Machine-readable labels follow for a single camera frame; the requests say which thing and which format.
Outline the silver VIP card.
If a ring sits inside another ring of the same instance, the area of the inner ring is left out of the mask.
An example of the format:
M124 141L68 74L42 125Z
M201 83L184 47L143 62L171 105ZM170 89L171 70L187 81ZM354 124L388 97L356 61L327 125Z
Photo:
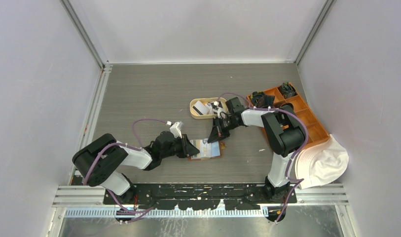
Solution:
M207 142L207 139L196 139L190 141L200 153L192 156L193 159L210 158L212 154L212 144Z

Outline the brown leather card holder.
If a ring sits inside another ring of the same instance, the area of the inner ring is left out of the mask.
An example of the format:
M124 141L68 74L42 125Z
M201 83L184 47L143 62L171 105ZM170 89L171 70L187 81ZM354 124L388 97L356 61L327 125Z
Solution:
M223 155L223 150L225 149L225 143L223 142L213 142L208 143L208 139L196 139L191 140L191 144L193 144L200 153L189 157L188 159L193 160L207 160L213 158L219 158Z

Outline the cream oval tray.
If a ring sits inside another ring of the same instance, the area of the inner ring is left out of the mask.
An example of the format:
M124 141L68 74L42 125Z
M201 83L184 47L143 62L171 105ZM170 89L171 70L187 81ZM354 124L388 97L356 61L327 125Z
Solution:
M228 112L224 98L198 98L189 103L190 114L194 119L213 119L219 112Z

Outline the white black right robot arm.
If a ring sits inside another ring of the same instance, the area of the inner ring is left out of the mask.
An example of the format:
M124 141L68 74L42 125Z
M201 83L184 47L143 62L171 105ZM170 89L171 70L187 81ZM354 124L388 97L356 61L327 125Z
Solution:
M288 172L295 154L307 143L306 126L294 113L291 103L278 108L248 108L239 98L226 101L227 112L213 118L213 127L208 143L221 141L230 136L230 131L240 126L257 126L265 134L273 151L272 165L265 178L264 196L272 203L278 202L289 191Z

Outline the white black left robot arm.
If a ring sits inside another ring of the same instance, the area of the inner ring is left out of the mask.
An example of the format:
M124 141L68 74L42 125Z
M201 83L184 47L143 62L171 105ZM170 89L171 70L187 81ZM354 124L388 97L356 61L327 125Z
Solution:
M72 162L83 177L83 184L102 186L113 192L123 204L135 197L132 182L117 172L121 165L149 171L168 157L188 158L200 151L186 134L175 136L163 131L148 146L136 148L117 141L106 133L74 154Z

